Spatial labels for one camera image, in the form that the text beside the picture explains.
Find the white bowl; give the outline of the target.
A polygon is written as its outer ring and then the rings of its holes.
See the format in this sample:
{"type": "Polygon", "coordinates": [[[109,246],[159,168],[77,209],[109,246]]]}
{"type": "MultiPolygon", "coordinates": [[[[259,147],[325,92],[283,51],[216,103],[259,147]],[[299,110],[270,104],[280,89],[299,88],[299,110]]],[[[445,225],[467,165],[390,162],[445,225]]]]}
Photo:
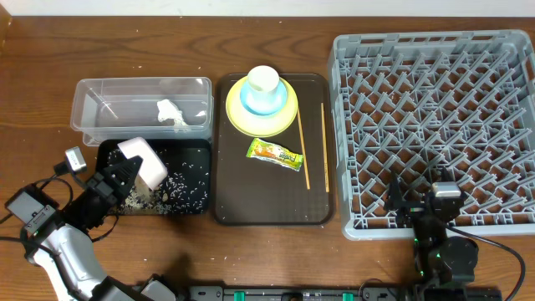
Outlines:
{"type": "Polygon", "coordinates": [[[144,138],[120,142],[118,147],[126,159],[136,156],[142,159],[138,175],[151,190],[155,190],[167,177],[164,163],[144,138]]]}

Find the white tissue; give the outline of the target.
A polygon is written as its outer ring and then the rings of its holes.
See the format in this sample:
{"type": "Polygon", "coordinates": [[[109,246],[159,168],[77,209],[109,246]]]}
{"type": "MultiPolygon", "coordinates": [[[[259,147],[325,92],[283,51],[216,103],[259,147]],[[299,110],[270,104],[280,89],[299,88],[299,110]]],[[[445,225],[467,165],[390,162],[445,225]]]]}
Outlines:
{"type": "Polygon", "coordinates": [[[156,105],[158,109],[157,119],[160,123],[172,126],[175,132],[188,126],[182,111],[169,99],[158,101],[156,105]]]}

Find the green orange snack wrapper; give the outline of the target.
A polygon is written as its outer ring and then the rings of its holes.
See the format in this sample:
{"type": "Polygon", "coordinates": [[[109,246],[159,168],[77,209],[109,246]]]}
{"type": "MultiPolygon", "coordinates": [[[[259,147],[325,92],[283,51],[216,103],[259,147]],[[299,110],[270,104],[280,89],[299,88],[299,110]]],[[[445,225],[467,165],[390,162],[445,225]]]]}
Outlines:
{"type": "Polygon", "coordinates": [[[253,139],[247,150],[246,157],[267,161],[294,171],[300,171],[303,164],[302,155],[259,138],[253,139]]]}

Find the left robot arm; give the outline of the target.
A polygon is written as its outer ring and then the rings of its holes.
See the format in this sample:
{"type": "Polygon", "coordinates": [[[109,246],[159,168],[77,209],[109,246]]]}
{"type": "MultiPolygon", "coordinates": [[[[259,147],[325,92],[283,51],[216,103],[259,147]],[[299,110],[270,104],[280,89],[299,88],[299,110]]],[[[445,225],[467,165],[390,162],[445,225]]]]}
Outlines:
{"type": "Polygon", "coordinates": [[[60,300],[177,300],[157,275],[134,287],[108,275],[94,254],[89,230],[124,201],[135,184],[142,158],[135,156],[95,172],[79,185],[83,192],[61,207],[37,183],[18,190],[5,204],[23,222],[16,242],[26,260],[43,268],[60,300]]]}

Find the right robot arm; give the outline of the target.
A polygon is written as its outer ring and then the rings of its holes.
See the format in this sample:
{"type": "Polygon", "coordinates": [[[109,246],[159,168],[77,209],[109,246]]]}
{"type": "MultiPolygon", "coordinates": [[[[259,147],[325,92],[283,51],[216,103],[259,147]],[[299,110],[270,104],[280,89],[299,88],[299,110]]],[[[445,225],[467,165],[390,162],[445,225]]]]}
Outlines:
{"type": "Polygon", "coordinates": [[[403,196],[399,177],[391,176],[387,211],[395,212],[400,227],[415,236],[415,268],[421,280],[408,289],[407,300],[467,300],[466,285],[475,280],[479,248],[470,238],[447,234],[448,222],[460,215],[467,194],[447,170],[419,200],[403,196]]]}

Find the grey plastic dishwasher rack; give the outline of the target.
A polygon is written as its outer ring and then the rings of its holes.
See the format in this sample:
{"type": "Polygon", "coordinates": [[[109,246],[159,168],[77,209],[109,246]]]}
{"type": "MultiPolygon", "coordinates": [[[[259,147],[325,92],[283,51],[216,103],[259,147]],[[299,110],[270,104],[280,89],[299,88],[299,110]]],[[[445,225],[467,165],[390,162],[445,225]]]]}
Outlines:
{"type": "Polygon", "coordinates": [[[534,232],[534,48],[519,29],[338,36],[328,60],[343,235],[396,239],[390,177],[420,200],[451,173],[454,225],[534,232]]]}

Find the right wooden chopstick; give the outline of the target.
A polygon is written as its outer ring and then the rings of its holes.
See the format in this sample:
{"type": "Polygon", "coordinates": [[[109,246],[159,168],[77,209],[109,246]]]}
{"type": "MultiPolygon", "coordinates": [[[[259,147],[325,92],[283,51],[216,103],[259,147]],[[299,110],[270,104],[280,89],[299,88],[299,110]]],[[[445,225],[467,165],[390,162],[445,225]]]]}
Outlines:
{"type": "Polygon", "coordinates": [[[325,121],[325,109],[324,103],[320,104],[320,113],[321,113],[321,127],[322,127],[322,146],[323,146],[323,157],[324,157],[324,185],[325,191],[329,193],[329,158],[328,158],[328,149],[327,149],[327,136],[326,136],[326,121],[325,121]]]}

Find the wooden chopstick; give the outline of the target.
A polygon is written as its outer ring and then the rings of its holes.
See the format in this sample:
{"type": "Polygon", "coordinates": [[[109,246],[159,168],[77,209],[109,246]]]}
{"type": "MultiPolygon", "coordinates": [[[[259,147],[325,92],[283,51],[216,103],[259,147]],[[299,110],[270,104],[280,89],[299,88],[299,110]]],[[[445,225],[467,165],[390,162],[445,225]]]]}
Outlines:
{"type": "Polygon", "coordinates": [[[321,127],[322,127],[322,146],[323,146],[323,157],[324,157],[324,185],[325,191],[329,193],[329,158],[328,158],[328,149],[327,149],[327,136],[326,136],[326,121],[325,121],[325,109],[324,103],[320,104],[320,113],[321,113],[321,127]]]}
{"type": "Polygon", "coordinates": [[[310,180],[309,180],[309,173],[308,173],[306,147],[304,143],[303,124],[302,124],[299,107],[297,108],[297,119],[298,119],[298,131],[299,131],[300,145],[301,145],[301,150],[302,150],[302,155],[303,155],[303,168],[304,168],[305,183],[306,183],[307,190],[310,190],[310,180]]]}

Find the clear plastic bin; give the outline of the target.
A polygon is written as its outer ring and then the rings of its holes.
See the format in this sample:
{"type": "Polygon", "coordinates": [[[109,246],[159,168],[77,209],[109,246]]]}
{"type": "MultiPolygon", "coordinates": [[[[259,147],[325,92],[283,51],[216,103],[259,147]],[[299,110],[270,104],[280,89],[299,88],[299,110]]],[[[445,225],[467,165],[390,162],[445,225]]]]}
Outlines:
{"type": "Polygon", "coordinates": [[[70,126],[87,146],[106,140],[211,140],[211,81],[206,77],[82,79],[74,92],[70,126]],[[169,99],[182,111],[187,127],[175,132],[158,121],[158,101],[169,99]]]}

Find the dark brown serving tray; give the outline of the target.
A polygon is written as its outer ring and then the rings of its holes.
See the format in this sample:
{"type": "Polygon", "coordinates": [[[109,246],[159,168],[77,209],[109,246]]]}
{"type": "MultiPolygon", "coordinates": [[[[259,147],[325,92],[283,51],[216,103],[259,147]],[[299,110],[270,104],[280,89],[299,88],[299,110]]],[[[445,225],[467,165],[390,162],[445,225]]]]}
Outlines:
{"type": "MultiPolygon", "coordinates": [[[[228,226],[312,226],[326,223],[335,211],[336,159],[326,79],[319,74],[283,75],[298,96],[310,180],[310,190],[307,190],[303,166],[300,171],[293,171],[246,157],[252,137],[231,124],[225,107],[230,88],[240,78],[240,74],[228,74],[217,85],[211,189],[216,220],[228,226]],[[324,185],[322,102],[327,129],[329,193],[324,185]]],[[[271,141],[302,154],[298,119],[271,141]]]]}

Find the left wooden chopstick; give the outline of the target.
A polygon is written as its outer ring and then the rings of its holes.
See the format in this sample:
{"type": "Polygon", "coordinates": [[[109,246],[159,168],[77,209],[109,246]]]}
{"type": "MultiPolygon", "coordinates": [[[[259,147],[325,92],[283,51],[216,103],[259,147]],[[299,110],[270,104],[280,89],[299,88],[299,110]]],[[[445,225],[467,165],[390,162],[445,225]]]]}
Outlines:
{"type": "Polygon", "coordinates": [[[301,150],[302,150],[302,155],[303,155],[303,168],[304,168],[305,183],[306,183],[307,190],[310,190],[310,180],[309,180],[309,173],[308,173],[306,147],[304,143],[303,124],[302,124],[299,107],[297,108],[297,119],[298,119],[298,131],[299,131],[300,145],[301,145],[301,150]]]}

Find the yellow plate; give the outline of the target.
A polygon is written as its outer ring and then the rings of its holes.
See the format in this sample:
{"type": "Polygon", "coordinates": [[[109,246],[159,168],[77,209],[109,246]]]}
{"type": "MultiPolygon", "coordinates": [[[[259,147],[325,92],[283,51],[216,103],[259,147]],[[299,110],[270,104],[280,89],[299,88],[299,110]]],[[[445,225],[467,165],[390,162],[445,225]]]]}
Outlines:
{"type": "Polygon", "coordinates": [[[226,112],[232,125],[245,135],[253,137],[270,137],[285,131],[298,114],[298,97],[292,85],[280,79],[287,90],[286,104],[274,115],[260,116],[247,111],[241,102],[240,93],[247,76],[241,77],[232,85],[227,94],[226,112]]]}

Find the light blue bowl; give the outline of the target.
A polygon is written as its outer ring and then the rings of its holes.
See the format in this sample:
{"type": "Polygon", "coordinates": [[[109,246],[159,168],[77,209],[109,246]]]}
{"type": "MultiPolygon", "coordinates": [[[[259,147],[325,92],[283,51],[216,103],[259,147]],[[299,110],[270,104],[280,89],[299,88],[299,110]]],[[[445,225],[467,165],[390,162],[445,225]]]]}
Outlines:
{"type": "Polygon", "coordinates": [[[246,79],[240,90],[242,106],[251,114],[269,116],[279,112],[287,103],[288,92],[281,80],[273,89],[263,89],[246,79]]]}

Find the cream white cup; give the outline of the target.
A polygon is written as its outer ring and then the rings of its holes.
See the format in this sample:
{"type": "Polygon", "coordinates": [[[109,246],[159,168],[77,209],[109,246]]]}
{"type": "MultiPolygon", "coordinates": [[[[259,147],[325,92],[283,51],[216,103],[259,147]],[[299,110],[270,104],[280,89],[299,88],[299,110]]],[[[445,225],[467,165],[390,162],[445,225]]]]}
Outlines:
{"type": "Polygon", "coordinates": [[[271,105],[278,87],[278,72],[267,65],[259,65],[247,74],[247,104],[256,109],[271,105]]]}

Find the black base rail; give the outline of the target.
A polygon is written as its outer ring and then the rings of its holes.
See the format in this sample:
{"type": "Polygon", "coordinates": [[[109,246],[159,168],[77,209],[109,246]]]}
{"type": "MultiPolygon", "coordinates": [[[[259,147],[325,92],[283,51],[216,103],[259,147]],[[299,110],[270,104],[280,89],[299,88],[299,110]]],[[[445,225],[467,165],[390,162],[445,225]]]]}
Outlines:
{"type": "Polygon", "coordinates": [[[320,288],[188,288],[195,301],[500,301],[502,293],[491,288],[428,288],[417,293],[411,288],[363,286],[357,289],[320,288]]]}

